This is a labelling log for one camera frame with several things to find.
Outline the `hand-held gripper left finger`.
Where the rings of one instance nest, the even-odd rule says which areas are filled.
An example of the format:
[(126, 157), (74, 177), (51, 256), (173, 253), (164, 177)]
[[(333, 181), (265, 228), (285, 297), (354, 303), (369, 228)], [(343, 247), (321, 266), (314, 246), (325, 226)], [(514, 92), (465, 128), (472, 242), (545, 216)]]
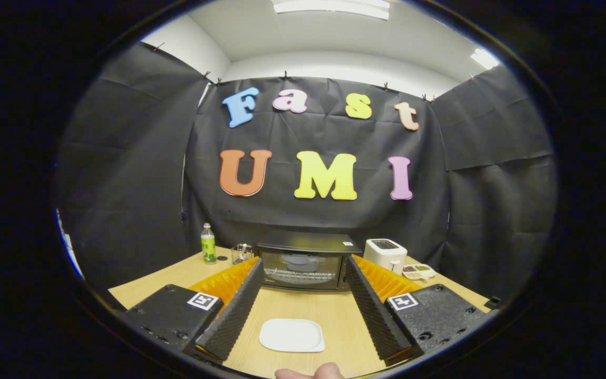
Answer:
[(167, 350), (220, 365), (233, 350), (264, 277), (262, 259), (253, 257), (190, 288), (164, 285), (121, 319)]

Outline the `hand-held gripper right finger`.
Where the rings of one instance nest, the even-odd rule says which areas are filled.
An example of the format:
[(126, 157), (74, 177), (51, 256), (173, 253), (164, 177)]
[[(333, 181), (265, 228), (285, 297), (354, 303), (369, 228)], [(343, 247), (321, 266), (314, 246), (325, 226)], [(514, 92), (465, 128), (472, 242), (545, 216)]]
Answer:
[(419, 286), (356, 255), (347, 259), (346, 279), (386, 365), (440, 350), (489, 317), (443, 284)]

